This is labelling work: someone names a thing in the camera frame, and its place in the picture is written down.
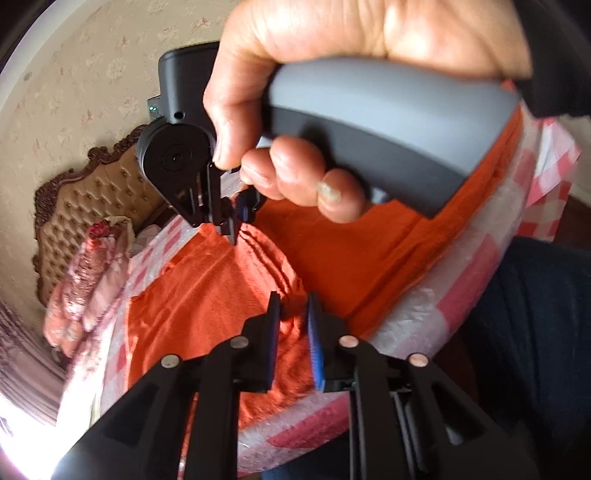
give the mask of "curtain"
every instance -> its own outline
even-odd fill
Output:
[[[34,419],[55,425],[66,374],[0,301],[0,395]]]

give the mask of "black sleeve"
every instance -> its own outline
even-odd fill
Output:
[[[591,115],[591,5],[584,0],[514,0],[534,75],[515,82],[538,117]]]

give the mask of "fingernail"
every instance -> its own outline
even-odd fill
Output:
[[[218,162],[220,161],[222,157],[222,137],[218,134],[217,135],[217,139],[216,139],[216,148],[213,151],[213,164],[219,168],[218,166]]]
[[[240,178],[247,185],[252,185],[251,176],[248,173],[246,173],[246,170],[244,168],[240,169]]]
[[[324,183],[323,181],[318,182],[316,184],[316,190],[323,200],[330,203],[340,202],[340,192],[327,183]]]
[[[273,163],[275,165],[277,176],[281,180],[289,183],[297,182],[299,175],[296,169],[290,167],[287,163],[282,161],[275,161]]]
[[[245,168],[244,165],[241,168],[241,172],[246,174],[246,177],[251,179],[257,185],[261,187],[270,187],[271,186],[271,179],[265,175],[262,175],[260,172],[256,170],[251,170],[250,168]]]
[[[213,151],[213,164],[219,168],[218,166],[218,162],[220,161],[220,156],[221,156],[221,148],[220,148],[220,144],[217,144],[216,149]]]

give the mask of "finger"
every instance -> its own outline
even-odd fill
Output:
[[[326,172],[320,150],[301,138],[282,136],[272,143],[270,153],[285,198],[304,207],[316,206],[316,185]]]
[[[277,187],[275,167],[271,162],[268,148],[254,148],[246,152],[240,169],[242,178],[246,177],[250,185],[271,200],[282,200],[284,196]]]
[[[335,223],[353,222],[371,207],[357,180],[346,170],[328,171],[317,189],[318,210]]]

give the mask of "hand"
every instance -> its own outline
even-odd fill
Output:
[[[511,0],[245,0],[222,35],[203,97],[217,132],[216,165],[271,199],[317,206],[351,222],[367,210],[347,171],[326,171],[311,143],[279,137],[255,149],[260,98],[278,63],[369,56],[467,77],[523,79],[530,52]]]

